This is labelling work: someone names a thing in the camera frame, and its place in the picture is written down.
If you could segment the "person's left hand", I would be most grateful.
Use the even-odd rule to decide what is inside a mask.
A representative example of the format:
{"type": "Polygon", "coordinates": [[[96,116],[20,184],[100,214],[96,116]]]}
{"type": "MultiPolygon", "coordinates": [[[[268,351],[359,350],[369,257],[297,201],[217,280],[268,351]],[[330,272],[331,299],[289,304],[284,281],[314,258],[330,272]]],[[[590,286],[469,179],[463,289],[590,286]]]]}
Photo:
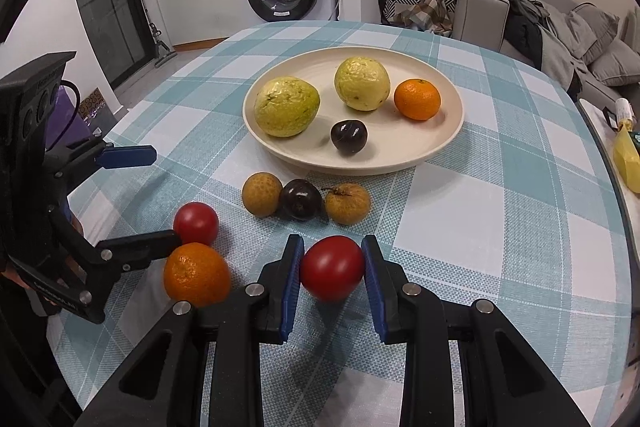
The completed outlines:
{"type": "MultiPolygon", "coordinates": [[[[73,225],[73,228],[80,234],[80,235],[84,235],[84,229],[82,228],[82,225],[80,223],[80,221],[77,219],[77,217],[71,213],[70,214],[70,224],[73,225]]],[[[65,263],[66,265],[68,265],[68,267],[70,269],[72,269],[77,275],[80,274],[80,269],[79,269],[79,265],[77,263],[77,261],[72,257],[72,256],[67,256],[65,259],[65,263]]],[[[30,286],[28,284],[26,284],[21,277],[18,275],[18,273],[16,272],[16,270],[14,269],[14,266],[11,265],[10,262],[6,262],[6,267],[4,269],[1,270],[1,274],[8,280],[12,281],[13,283],[17,284],[18,286],[21,286],[21,288],[25,288],[28,291],[30,291],[30,286]]]]}

